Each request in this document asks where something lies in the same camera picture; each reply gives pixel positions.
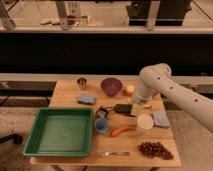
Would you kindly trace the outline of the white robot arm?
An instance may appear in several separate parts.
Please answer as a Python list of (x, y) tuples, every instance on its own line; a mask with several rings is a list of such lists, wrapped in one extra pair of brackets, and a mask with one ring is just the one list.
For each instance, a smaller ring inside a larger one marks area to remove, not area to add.
[(167, 97), (213, 133), (213, 100), (174, 82), (171, 68), (165, 63), (146, 66), (140, 71), (131, 103), (146, 103), (155, 93)]

